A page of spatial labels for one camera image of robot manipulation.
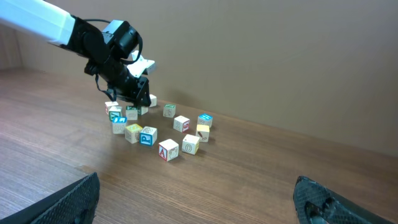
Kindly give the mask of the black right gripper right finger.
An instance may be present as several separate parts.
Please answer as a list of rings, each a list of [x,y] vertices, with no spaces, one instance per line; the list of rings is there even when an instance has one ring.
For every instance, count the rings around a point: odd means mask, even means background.
[[[293,201],[300,224],[392,223],[302,175],[295,183]]]

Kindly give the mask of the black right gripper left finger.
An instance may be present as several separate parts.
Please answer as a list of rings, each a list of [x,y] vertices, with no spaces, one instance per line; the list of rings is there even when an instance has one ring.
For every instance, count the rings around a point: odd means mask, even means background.
[[[99,197],[100,181],[94,172],[1,219],[1,224],[92,224]]]

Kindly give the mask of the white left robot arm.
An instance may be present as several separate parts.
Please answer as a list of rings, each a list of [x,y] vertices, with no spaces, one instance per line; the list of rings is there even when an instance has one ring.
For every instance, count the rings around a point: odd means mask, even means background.
[[[142,56],[143,40],[127,21],[113,20],[103,30],[46,1],[2,0],[1,23],[88,59],[84,72],[107,83],[115,101],[150,106],[147,75],[155,62]]]

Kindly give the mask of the green V block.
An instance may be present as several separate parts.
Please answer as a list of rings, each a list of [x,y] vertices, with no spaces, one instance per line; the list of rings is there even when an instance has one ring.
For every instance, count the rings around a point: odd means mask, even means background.
[[[137,113],[138,115],[144,115],[149,111],[149,108],[147,106],[138,106],[137,107]]]

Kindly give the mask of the green-edged wooden block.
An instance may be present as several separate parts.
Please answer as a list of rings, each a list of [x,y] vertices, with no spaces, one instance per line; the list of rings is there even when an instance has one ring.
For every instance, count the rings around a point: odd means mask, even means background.
[[[128,120],[137,120],[138,110],[135,106],[126,106],[125,114]]]

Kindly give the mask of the blue P block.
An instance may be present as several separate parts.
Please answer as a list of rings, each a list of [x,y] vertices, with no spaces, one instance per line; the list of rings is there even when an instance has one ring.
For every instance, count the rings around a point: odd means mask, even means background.
[[[157,128],[145,126],[139,136],[139,142],[142,145],[153,146],[157,140]]]

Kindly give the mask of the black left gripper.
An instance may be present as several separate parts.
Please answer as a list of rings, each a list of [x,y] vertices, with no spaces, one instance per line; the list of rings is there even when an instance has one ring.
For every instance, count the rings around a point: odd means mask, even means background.
[[[83,45],[90,59],[85,72],[102,77],[108,84],[105,93],[112,99],[119,98],[136,106],[149,106],[149,81],[136,78],[127,69],[137,63],[139,56],[128,60],[129,54],[138,49],[142,53],[142,37],[127,21],[113,20],[100,34],[88,32]]]

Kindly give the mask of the yellow top block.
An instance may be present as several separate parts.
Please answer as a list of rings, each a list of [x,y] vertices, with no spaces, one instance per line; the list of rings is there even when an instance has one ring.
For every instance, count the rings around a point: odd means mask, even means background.
[[[139,126],[138,124],[126,126],[124,129],[125,139],[131,144],[139,142],[139,136],[142,129],[143,127]]]

